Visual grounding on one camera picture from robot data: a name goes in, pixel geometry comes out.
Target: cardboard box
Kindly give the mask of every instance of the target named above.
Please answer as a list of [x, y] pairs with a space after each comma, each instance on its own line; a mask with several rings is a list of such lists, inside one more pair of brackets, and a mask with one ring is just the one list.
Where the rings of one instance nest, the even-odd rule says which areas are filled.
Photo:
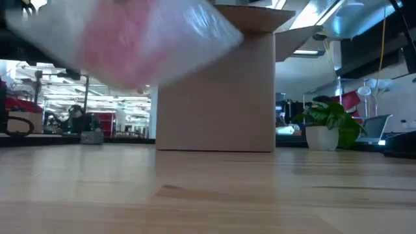
[[317, 27], [274, 34], [294, 12], [217, 5], [243, 33], [243, 44], [208, 67], [159, 87], [158, 150], [271, 152], [275, 133], [275, 63]]
[[[33, 133], [42, 133], [42, 113], [11, 111], [8, 115], [29, 120], [34, 125]], [[7, 131], [12, 133], [27, 133], [29, 131], [29, 126], [22, 121], [9, 120], [7, 122]]]

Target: white pot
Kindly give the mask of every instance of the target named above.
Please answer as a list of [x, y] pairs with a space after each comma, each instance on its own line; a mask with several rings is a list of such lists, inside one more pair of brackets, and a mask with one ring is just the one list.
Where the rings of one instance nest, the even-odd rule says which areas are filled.
[[310, 150], [334, 151], [338, 140], [338, 128], [328, 130], [326, 126], [306, 127], [306, 141]]

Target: wooden table surface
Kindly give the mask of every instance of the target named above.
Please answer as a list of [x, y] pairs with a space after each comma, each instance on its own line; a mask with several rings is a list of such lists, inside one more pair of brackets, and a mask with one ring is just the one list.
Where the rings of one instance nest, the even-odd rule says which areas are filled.
[[416, 161], [379, 153], [0, 149], [0, 233], [415, 233]]

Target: box flap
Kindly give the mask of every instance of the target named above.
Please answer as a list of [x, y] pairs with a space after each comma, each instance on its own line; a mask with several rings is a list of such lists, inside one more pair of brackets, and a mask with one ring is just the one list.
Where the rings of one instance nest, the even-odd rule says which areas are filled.
[[321, 26], [310, 26], [276, 33], [276, 62], [283, 62], [321, 30]]
[[295, 12], [254, 6], [215, 5], [236, 28], [242, 31], [273, 33]]

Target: potted plant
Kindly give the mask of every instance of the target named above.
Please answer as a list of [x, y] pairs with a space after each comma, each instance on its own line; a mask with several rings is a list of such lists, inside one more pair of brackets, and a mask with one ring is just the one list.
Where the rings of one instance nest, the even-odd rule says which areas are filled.
[[333, 151], [340, 148], [349, 148], [357, 140], [362, 126], [351, 115], [345, 112], [344, 107], [334, 101], [329, 103], [313, 102], [295, 120], [308, 124], [305, 127], [306, 141], [311, 150]]

